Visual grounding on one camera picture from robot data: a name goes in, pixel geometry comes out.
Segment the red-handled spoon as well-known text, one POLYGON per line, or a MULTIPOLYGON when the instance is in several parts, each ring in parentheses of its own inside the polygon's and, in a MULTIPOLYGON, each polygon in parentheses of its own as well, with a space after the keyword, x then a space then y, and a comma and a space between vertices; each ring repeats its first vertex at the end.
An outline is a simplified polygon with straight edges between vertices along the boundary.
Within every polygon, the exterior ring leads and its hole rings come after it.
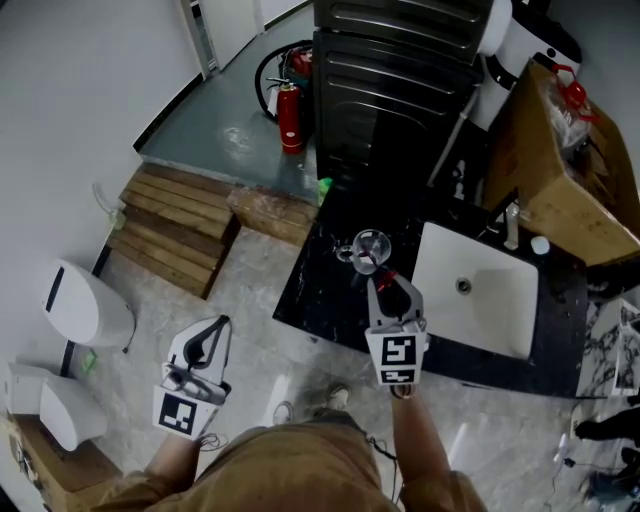
POLYGON ((374 280, 377 293, 390 288, 394 283, 397 273, 385 266, 388 257, 379 254, 373 249, 364 249, 359 252, 358 260, 362 266, 362 274, 374 280))

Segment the person's right forearm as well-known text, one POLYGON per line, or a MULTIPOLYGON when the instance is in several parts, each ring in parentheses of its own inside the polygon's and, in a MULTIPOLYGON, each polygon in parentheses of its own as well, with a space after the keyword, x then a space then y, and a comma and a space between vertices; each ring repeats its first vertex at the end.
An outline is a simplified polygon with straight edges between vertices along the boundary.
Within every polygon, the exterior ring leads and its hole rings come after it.
POLYGON ((450 465, 435 423, 422 400, 416 396, 393 398, 394 447, 403 479, 439 479, 447 476, 450 465))

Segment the white pipe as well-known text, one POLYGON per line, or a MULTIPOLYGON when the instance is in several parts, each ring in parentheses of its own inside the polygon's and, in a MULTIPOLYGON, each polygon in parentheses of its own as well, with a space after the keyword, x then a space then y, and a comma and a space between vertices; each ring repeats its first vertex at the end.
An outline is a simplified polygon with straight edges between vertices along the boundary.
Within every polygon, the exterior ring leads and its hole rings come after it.
POLYGON ((455 141, 456 141, 456 139, 457 139, 457 137, 459 135, 459 132, 460 132, 464 122, 467 120, 471 110, 473 109, 473 107, 474 107, 474 105, 475 105, 475 103, 477 101, 477 98, 479 96, 479 91, 480 91, 479 88, 476 88, 473 91, 473 93, 471 94, 471 97, 469 98, 468 103, 466 104, 466 106, 459 113, 458 118, 457 118, 457 120, 456 120, 456 122, 455 122, 455 124, 453 126, 452 131, 451 131, 451 134, 449 135, 449 138, 447 139, 446 144, 445 144, 445 146, 444 146, 444 148, 442 150, 442 153, 440 154, 440 156, 439 156, 439 158, 438 158, 438 160, 437 160, 437 162, 436 162, 436 164, 435 164, 435 166, 434 166, 434 168, 433 168, 433 170, 432 170, 432 172, 431 172, 431 174, 430 174, 430 176, 428 178, 427 185, 429 187, 433 187, 434 186, 435 180, 436 180, 438 174, 440 173, 440 171, 441 171, 441 169, 442 169, 442 167, 443 167, 443 165, 444 165, 444 163, 445 163, 445 161, 446 161, 451 149, 453 148, 453 145, 454 145, 454 143, 455 143, 455 141))

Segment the metal faucet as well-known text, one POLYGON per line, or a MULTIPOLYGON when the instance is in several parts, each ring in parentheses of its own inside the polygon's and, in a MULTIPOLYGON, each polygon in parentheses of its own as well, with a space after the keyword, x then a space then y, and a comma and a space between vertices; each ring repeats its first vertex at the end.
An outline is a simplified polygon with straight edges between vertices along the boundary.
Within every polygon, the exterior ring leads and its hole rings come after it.
POLYGON ((491 211, 488 218, 487 229, 496 234, 504 231, 504 247, 511 251, 519 247, 519 216, 518 200, 506 199, 491 211))

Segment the white cylindrical appliance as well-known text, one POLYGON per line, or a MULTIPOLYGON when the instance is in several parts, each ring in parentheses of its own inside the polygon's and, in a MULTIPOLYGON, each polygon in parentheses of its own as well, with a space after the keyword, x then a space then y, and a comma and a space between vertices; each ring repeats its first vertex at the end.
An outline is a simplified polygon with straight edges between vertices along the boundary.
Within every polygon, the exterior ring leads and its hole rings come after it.
POLYGON ((546 68, 565 65, 578 72, 582 65, 579 44, 560 23, 515 0, 505 38, 496 53, 482 57, 484 81, 470 121, 488 131, 530 60, 546 68))

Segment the white door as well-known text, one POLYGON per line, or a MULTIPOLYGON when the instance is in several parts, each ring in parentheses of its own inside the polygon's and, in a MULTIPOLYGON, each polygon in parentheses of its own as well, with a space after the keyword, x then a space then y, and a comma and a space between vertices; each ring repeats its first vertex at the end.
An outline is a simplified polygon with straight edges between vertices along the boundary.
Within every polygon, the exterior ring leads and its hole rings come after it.
POLYGON ((201 74, 224 70, 262 31, 260 0, 178 0, 201 74))

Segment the person's left forearm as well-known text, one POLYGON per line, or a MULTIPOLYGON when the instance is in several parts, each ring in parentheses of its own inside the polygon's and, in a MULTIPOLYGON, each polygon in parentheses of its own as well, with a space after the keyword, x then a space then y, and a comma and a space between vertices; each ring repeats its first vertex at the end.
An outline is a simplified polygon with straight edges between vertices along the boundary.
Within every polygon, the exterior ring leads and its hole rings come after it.
POLYGON ((201 443, 168 434, 148 463, 145 472, 170 483, 191 485, 195 479, 201 443))

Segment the person's brown clothing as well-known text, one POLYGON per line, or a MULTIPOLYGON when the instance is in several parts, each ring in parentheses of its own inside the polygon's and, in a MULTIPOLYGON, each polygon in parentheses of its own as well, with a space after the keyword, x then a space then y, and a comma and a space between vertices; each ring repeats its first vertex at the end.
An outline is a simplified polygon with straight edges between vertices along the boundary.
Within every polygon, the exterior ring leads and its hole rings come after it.
MULTIPOLYGON (((406 482, 406 512, 488 512, 469 478, 406 482)), ((301 424, 251 429, 191 485, 145 469, 117 482, 92 512, 396 512, 371 448, 344 411, 301 424)))

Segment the large cardboard box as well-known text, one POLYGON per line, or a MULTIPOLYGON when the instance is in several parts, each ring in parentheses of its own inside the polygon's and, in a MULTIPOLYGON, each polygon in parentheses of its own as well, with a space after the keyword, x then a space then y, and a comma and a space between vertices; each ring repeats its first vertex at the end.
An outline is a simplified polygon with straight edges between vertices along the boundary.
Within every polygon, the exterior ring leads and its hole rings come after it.
POLYGON ((483 205, 517 191, 521 225, 588 266, 640 255, 640 197, 621 133, 601 110, 595 132, 606 175, 591 194, 569 174, 545 96, 552 72, 530 62, 494 119, 483 205))

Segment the person's right shoe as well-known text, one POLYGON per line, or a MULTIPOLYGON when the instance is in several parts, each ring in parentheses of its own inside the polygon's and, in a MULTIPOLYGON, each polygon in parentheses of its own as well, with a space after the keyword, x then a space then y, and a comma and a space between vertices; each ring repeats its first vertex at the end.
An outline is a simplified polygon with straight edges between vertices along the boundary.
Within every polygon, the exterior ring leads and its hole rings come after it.
POLYGON ((345 411, 348 405, 351 391, 346 385, 338 385, 333 388, 326 400, 325 407, 335 411, 345 411))

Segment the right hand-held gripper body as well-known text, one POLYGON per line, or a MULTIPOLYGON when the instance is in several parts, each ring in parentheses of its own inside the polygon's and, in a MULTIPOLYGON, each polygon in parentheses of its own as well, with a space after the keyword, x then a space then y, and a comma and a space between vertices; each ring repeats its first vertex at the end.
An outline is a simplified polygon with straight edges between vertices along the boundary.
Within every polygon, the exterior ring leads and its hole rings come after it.
POLYGON ((421 380, 422 362, 429 348, 424 318, 396 321, 365 331, 378 383, 396 391, 413 391, 421 380))

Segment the black ribbed cabinet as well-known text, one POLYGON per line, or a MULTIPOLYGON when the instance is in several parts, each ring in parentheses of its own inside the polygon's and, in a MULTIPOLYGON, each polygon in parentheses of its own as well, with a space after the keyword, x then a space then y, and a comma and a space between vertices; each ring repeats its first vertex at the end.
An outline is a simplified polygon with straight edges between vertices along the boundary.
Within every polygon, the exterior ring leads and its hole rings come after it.
POLYGON ((317 176, 426 185, 483 80, 479 64, 364 37, 313 37, 317 176))
POLYGON ((315 26, 436 52, 470 64, 493 0, 314 0, 315 26))

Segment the wooden steps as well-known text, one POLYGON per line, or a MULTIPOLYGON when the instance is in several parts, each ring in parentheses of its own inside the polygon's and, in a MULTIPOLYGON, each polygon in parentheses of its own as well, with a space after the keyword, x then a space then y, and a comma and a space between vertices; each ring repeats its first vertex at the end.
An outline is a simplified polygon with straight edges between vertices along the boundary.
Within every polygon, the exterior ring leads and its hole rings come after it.
POLYGON ((240 221, 223 181, 144 163, 120 195, 124 223, 107 246, 181 290, 207 299, 240 221))

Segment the clear glass mug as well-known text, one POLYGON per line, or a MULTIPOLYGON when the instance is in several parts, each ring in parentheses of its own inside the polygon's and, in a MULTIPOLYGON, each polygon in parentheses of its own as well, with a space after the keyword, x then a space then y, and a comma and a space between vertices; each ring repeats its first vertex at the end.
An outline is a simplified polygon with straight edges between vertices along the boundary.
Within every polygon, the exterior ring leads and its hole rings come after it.
POLYGON ((337 258, 351 263, 362 275, 372 275, 391 256, 392 246, 389 238, 376 229, 366 229, 356 235, 351 244, 336 249, 337 258))

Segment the black marble vanity table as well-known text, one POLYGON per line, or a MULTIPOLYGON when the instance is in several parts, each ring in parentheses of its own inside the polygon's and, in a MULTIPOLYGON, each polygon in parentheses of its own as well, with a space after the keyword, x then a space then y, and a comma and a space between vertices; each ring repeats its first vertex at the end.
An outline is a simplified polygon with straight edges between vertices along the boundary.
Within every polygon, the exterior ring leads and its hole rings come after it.
MULTIPOLYGON (((480 208, 427 191, 373 213, 372 196, 340 187, 327 194, 273 314, 274 319, 350 349, 368 350, 366 279, 336 257, 338 247, 366 229, 391 241, 390 266, 405 277, 415 267, 422 228, 433 221, 465 235, 486 222, 480 208)), ((532 354, 518 361, 432 337, 424 370, 482 387, 573 398, 577 394, 586 329, 587 285, 583 262, 558 247, 532 252, 532 232, 520 232, 516 256, 539 271, 532 354)))

